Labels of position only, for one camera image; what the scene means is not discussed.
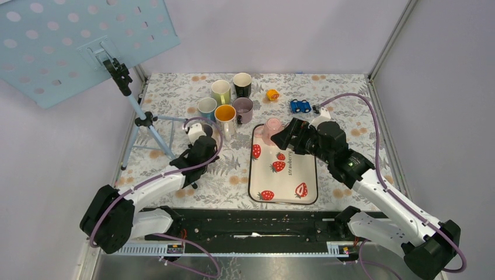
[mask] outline floral tablecloth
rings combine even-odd
[[[292,99],[306,99],[311,105],[345,92],[355,92],[369,96],[364,75],[307,75],[307,74],[251,74],[253,77],[251,99],[253,100],[253,120],[238,128],[231,142],[224,142],[220,159],[208,166],[208,172],[197,182],[199,188],[190,186],[163,197],[157,197],[150,205],[168,205],[178,208],[220,208],[220,209],[293,209],[310,211],[341,211],[353,205],[365,211],[378,210],[363,196],[349,190],[334,180],[326,166],[318,163],[319,195],[312,205],[289,205],[255,202],[248,196],[248,176],[252,131],[256,124],[264,123],[270,117],[277,117],[288,123],[293,117],[312,120],[316,115],[291,114],[289,102]],[[155,73],[148,82],[143,109],[154,115],[191,118],[199,116],[197,102],[210,96],[210,86],[218,79],[232,81],[232,73],[178,74]],[[277,89],[281,94],[277,101],[268,101],[266,91]],[[232,100],[235,90],[232,87]],[[374,160],[375,131],[371,114],[364,102],[357,98],[345,97],[330,103],[332,118],[347,134],[351,148]],[[155,127],[168,142],[172,122],[157,121]],[[188,139],[175,122],[176,133],[172,151],[179,155],[186,148]],[[157,148],[156,142],[141,128],[136,145]],[[380,161],[382,172],[389,182],[393,182],[389,160],[381,145]],[[134,148],[127,170],[120,174],[117,187],[136,185],[143,179],[161,171],[169,159],[159,150]]]

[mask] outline strawberry tray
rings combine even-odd
[[[248,193],[257,202],[313,204],[318,199],[316,159],[266,145],[253,130]]]

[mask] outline mug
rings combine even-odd
[[[220,126],[225,140],[230,141],[235,134],[236,129],[236,112],[235,108],[230,105],[220,105],[215,110],[215,118]]]
[[[233,77],[233,85],[237,97],[249,97],[251,95],[252,78],[248,73],[239,73]]]
[[[247,124],[253,118],[253,102],[249,98],[239,97],[232,107],[237,112],[237,124]]]
[[[217,108],[217,101],[211,97],[205,97],[198,102],[198,111],[203,118],[209,118],[215,121],[215,109]]]
[[[218,105],[230,104],[231,84],[226,80],[216,80],[211,85],[211,92]]]
[[[271,137],[274,134],[279,133],[283,129],[284,127],[282,126],[280,120],[278,120],[277,118],[268,119],[263,126],[263,142],[268,146],[275,146],[275,143],[271,140]]]

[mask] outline metal floor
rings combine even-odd
[[[366,244],[364,260],[386,264],[404,280],[420,280],[405,265],[404,261],[387,249]],[[336,258],[313,257],[220,257],[221,280],[332,280],[367,279],[360,264],[332,265]],[[207,257],[183,257],[179,263],[201,272],[215,274],[215,266]],[[396,280],[384,269],[367,266],[374,279]],[[171,265],[164,266],[157,257],[99,256],[93,280],[200,280],[208,279]]]

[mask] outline black mug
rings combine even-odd
[[[235,94],[237,97],[249,98],[251,95],[252,78],[248,73],[239,73],[233,77],[233,85],[235,86]]]

